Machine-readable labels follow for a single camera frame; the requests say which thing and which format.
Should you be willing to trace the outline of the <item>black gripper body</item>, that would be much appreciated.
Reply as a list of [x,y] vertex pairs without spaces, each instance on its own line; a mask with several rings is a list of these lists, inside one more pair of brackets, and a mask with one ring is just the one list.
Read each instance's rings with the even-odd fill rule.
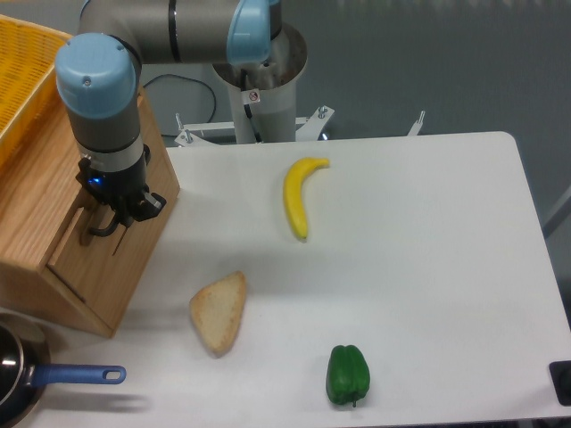
[[123,202],[137,202],[149,191],[146,183],[147,156],[127,169],[105,172],[95,169],[92,161],[82,160],[82,187],[102,205],[116,210]]

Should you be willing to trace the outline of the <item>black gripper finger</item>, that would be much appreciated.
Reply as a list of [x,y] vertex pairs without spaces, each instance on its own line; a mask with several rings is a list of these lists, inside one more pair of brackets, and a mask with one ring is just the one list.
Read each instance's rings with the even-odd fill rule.
[[166,206],[166,200],[157,193],[147,189],[131,194],[127,198],[128,214],[135,221],[146,221],[156,218]]
[[133,190],[133,177],[127,171],[80,171],[76,179],[99,205],[108,206],[113,212],[112,224],[129,226],[127,196]]

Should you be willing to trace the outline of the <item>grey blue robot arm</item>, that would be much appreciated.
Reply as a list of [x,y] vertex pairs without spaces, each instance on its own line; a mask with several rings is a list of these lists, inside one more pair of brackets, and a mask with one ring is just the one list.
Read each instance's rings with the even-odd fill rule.
[[87,1],[79,33],[55,58],[57,90],[81,159],[77,180],[117,226],[157,217],[165,199],[149,190],[151,152],[137,109],[146,64],[239,66],[269,58],[281,25],[278,1]]

